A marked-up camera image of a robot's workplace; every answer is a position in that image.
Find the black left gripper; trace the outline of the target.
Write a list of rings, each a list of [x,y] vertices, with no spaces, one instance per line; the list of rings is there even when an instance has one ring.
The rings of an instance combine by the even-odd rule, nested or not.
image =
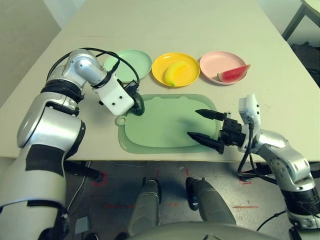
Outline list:
[[[138,93],[139,84],[135,80],[130,81],[127,85],[125,85],[123,87],[123,89],[130,97],[134,97],[134,96],[139,96],[140,95]]]

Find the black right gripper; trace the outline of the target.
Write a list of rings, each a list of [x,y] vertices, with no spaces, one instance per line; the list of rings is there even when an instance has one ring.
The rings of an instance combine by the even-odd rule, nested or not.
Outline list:
[[[199,115],[223,122],[222,129],[218,133],[217,140],[199,132],[187,132],[188,136],[199,144],[214,149],[219,154],[224,152],[225,146],[241,147],[246,139],[246,134],[242,133],[242,125],[237,120],[227,117],[227,113],[218,112],[211,109],[198,109],[195,111]]]

